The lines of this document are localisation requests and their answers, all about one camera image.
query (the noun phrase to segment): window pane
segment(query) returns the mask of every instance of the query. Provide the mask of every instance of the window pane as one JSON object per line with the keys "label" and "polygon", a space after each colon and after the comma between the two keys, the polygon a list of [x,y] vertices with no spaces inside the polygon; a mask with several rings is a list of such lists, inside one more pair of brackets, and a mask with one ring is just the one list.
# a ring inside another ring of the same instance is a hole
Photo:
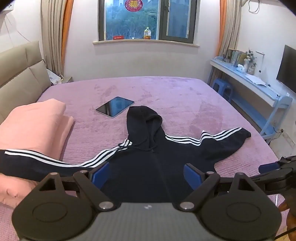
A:
{"label": "window pane", "polygon": [[[156,39],[159,0],[142,0],[143,7],[137,12],[128,11],[126,1],[105,0],[106,39],[121,35],[124,39],[142,39],[146,27],[151,30],[151,39]],[[138,6],[137,0],[129,1],[132,1],[133,6]]]}
{"label": "window pane", "polygon": [[167,36],[188,38],[191,0],[170,0]]}

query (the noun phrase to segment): beige leather headboard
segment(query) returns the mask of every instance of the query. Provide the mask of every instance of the beige leather headboard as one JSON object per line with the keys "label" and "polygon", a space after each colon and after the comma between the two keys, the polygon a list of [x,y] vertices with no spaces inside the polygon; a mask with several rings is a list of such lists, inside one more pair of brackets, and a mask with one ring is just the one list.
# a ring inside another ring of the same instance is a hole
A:
{"label": "beige leather headboard", "polygon": [[0,124],[17,106],[31,104],[50,87],[39,42],[0,53]]}

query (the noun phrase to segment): red box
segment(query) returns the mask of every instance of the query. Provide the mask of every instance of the red box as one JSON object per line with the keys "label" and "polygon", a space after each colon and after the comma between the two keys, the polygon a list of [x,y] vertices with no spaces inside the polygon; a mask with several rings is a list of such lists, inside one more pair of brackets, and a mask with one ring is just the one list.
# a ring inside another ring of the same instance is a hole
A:
{"label": "red box", "polygon": [[124,39],[124,36],[123,35],[113,36],[113,40],[116,40],[116,39]]}

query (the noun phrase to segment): three white stripes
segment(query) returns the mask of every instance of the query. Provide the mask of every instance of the three white stripes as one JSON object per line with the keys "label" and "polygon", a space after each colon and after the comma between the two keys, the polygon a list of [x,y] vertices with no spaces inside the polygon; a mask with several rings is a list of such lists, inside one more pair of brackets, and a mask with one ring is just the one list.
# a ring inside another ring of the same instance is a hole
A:
{"label": "three white stripes", "polygon": [[[234,128],[231,130],[222,131],[222,132],[220,132],[216,135],[213,135],[213,136],[210,135],[209,133],[203,131],[200,139],[195,139],[192,137],[176,137],[176,136],[169,136],[169,135],[165,135],[165,138],[167,140],[181,143],[181,144],[192,144],[195,146],[200,146],[204,139],[212,138],[212,139],[215,139],[216,141],[219,141],[219,140],[223,140],[223,139],[229,137],[233,133],[240,131],[240,130],[241,130],[241,128]],[[120,146],[116,146],[112,149],[102,150],[94,158],[92,158],[88,161],[85,161],[84,163],[77,164],[77,165],[72,165],[72,164],[69,164],[66,162],[62,162],[62,161],[50,158],[48,156],[45,156],[43,154],[40,154],[38,152],[30,151],[30,150],[7,149],[5,151],[5,154],[11,155],[11,156],[26,156],[26,157],[30,157],[35,160],[41,161],[43,163],[55,165],[58,167],[97,167],[98,165],[100,165],[101,163],[106,161],[108,158],[110,158],[112,155],[114,155],[117,151],[127,149],[127,148],[120,149],[121,147],[126,147],[129,145],[132,145],[132,142],[129,141],[128,139],[125,139],[125,141]]]}

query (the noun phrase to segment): television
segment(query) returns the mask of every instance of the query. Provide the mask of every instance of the television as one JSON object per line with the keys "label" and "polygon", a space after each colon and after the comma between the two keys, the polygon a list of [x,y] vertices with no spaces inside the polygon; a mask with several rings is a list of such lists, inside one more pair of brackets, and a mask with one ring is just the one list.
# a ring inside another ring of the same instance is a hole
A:
{"label": "television", "polygon": [[276,79],[296,93],[296,50],[288,45],[285,45]]}

